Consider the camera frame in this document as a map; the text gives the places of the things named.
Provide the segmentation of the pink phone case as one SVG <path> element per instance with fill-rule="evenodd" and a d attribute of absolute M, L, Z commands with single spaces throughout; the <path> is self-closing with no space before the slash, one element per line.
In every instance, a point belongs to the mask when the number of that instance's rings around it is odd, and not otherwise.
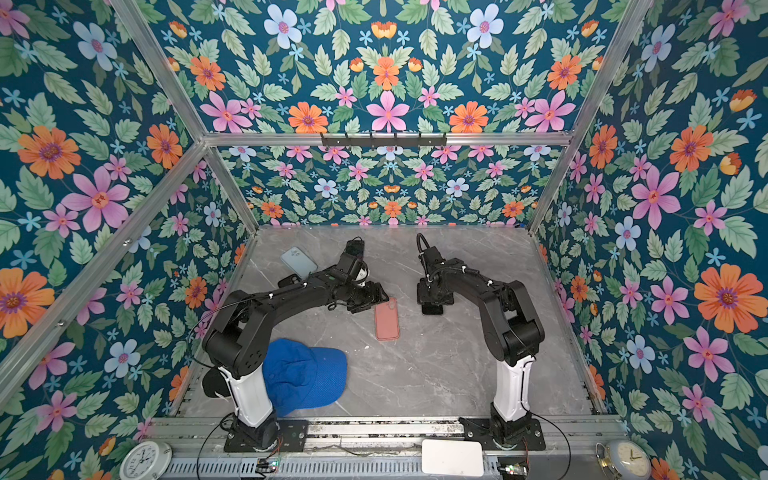
<path fill-rule="evenodd" d="M 399 311 L 396 298 L 378 304 L 374 311 L 375 335 L 379 341 L 394 341 L 400 337 Z"/>

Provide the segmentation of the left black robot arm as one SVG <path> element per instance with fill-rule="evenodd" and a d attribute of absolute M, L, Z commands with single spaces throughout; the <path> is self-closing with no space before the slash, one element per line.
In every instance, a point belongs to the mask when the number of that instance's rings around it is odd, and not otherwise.
<path fill-rule="evenodd" d="M 368 280 L 365 242 L 346 242 L 337 262 L 306 278 L 285 280 L 268 292 L 232 292 L 211 321 L 202 346 L 212 367 L 224 377 L 239 424 L 257 429 L 276 421 L 263 374 L 273 328 L 300 313 L 344 307 L 351 314 L 389 300 L 381 284 Z"/>

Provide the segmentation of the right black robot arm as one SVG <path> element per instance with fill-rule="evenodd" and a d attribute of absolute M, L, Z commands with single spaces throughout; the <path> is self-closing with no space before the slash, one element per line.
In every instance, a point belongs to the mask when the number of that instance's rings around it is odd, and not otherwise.
<path fill-rule="evenodd" d="M 500 447 L 511 448 L 533 428 L 531 369 L 545 339 L 533 301 L 522 282 L 493 280 L 458 258 L 446 259 L 422 233 L 416 245 L 424 270 L 417 284 L 422 313 L 441 315 L 457 295 L 479 310 L 485 344 L 496 360 L 489 434 Z"/>

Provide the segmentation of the light blue phone case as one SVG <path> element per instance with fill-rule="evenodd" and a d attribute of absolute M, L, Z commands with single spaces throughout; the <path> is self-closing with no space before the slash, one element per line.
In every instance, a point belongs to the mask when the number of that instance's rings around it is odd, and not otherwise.
<path fill-rule="evenodd" d="M 314 260 L 298 247 L 291 247 L 283 252 L 280 260 L 301 279 L 306 279 L 318 270 Z"/>

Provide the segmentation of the blue baseball cap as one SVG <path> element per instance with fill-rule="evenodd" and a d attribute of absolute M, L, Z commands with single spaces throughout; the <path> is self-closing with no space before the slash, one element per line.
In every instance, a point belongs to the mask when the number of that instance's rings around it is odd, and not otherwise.
<path fill-rule="evenodd" d="M 335 403 L 346 389 L 348 360 L 338 349 L 278 339 L 269 345 L 263 374 L 277 416 L 287 417 Z"/>

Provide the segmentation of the white rectangular box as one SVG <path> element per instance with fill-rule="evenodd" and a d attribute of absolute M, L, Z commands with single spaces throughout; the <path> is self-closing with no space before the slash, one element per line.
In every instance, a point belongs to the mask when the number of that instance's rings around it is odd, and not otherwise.
<path fill-rule="evenodd" d="M 421 444 L 421 470 L 430 475 L 482 477 L 482 444 L 472 441 L 425 439 Z"/>

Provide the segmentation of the black plush toy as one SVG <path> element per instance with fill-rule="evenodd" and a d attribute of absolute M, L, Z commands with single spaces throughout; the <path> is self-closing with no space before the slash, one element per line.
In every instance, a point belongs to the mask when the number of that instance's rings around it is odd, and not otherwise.
<path fill-rule="evenodd" d="M 208 398 L 231 397 L 227 379 L 219 369 L 209 369 L 202 377 L 201 386 L 204 395 Z"/>

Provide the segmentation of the silver alarm clock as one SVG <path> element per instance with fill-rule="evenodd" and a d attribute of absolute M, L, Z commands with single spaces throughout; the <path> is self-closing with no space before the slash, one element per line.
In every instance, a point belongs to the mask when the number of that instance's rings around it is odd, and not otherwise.
<path fill-rule="evenodd" d="M 630 440 L 611 440 L 595 445 L 598 465 L 607 479 L 646 480 L 651 476 L 651 461 L 646 452 Z"/>

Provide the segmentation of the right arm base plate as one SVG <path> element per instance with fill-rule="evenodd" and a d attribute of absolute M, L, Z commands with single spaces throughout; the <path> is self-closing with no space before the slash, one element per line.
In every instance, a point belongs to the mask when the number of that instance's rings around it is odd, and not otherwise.
<path fill-rule="evenodd" d="M 484 451 L 543 451 L 546 449 L 544 434 L 538 420 L 532 420 L 520 433 L 510 439 L 497 442 L 491 431 L 489 418 L 459 417 L 465 441 L 481 444 Z"/>

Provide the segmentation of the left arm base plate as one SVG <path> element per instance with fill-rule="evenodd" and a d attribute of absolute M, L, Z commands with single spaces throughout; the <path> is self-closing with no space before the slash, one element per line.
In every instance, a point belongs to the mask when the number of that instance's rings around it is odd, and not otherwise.
<path fill-rule="evenodd" d="M 302 452 L 309 423 L 304 420 L 267 420 L 259 427 L 238 420 L 224 444 L 227 453 Z"/>

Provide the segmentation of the black hook rail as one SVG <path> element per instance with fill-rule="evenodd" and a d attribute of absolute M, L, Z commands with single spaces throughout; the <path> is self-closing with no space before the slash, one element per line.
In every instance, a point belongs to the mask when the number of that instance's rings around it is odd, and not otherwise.
<path fill-rule="evenodd" d="M 447 136 L 444 134 L 423 133 L 392 133 L 392 134 L 321 134 L 321 145 L 324 147 L 443 147 L 448 145 Z"/>

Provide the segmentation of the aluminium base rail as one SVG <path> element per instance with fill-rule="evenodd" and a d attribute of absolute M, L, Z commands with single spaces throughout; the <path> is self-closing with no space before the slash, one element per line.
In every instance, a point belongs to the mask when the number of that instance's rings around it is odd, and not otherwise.
<path fill-rule="evenodd" d="M 540 422 L 543 451 L 484 451 L 479 478 L 425 474 L 425 439 L 463 438 L 459 417 L 317 417 L 309 423 L 302 452 L 227 453 L 230 427 L 216 418 L 169 418 L 155 422 L 149 439 L 167 442 L 173 460 L 168 479 L 500 479 L 509 466 L 531 479 L 600 478 L 595 445 L 623 440 L 613 415 L 554 416 Z"/>

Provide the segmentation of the white wall clock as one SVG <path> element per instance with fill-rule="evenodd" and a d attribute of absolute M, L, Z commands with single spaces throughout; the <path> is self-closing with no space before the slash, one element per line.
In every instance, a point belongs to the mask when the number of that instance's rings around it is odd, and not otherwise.
<path fill-rule="evenodd" d="M 167 442 L 147 440 L 137 444 L 123 459 L 121 480 L 160 479 L 170 467 L 172 447 Z"/>

